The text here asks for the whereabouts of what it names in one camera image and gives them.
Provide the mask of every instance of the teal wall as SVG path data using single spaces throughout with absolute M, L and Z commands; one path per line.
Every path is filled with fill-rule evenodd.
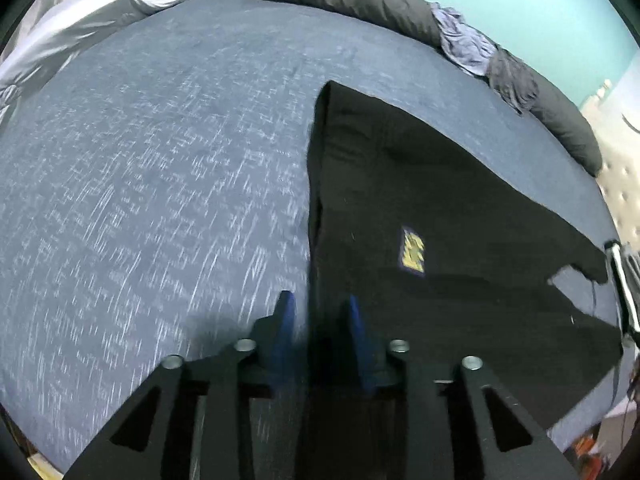
M 615 84 L 638 51 L 608 0 L 429 1 L 460 10 L 577 105 L 606 78 Z

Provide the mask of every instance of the mattress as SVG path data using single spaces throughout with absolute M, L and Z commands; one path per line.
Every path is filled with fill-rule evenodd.
M 544 126 L 431 47 L 261 0 L 164 10 L 80 54 L 0 136 L 0 402 L 60 469 L 164 355 L 216 352 L 283 289 L 304 319 L 306 146 L 329 79 L 429 123 L 596 245 L 616 238 Z M 616 325 L 611 285 L 554 280 Z M 631 359 L 550 429 L 559 447 L 621 398 Z M 265 478 L 286 474 L 277 411 L 255 417 Z

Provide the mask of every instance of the printed patch on shirt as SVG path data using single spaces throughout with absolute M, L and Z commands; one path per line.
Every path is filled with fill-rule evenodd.
M 402 245 L 400 247 L 400 266 L 424 275 L 424 243 L 415 232 L 402 228 Z

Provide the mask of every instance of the screw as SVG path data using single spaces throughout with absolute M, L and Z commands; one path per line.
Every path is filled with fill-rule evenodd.
M 250 352 L 257 346 L 253 339 L 238 339 L 234 348 L 239 352 Z
M 475 355 L 468 355 L 462 359 L 462 365 L 467 370 L 479 370 L 482 368 L 482 359 Z
M 179 355 L 168 355 L 164 359 L 162 359 L 161 365 L 162 368 L 166 368 L 167 370 L 175 370 L 176 368 L 180 368 L 184 359 Z
M 389 350 L 396 353 L 404 353 L 409 351 L 409 342 L 404 339 L 394 339 L 389 343 Z

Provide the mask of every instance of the cream upholstered headboard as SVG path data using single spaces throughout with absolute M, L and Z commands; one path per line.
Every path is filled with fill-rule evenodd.
M 587 99 L 581 112 L 600 145 L 603 165 L 597 182 L 609 206 L 620 241 L 640 250 L 640 134 L 622 114 L 603 114 L 600 97 Z

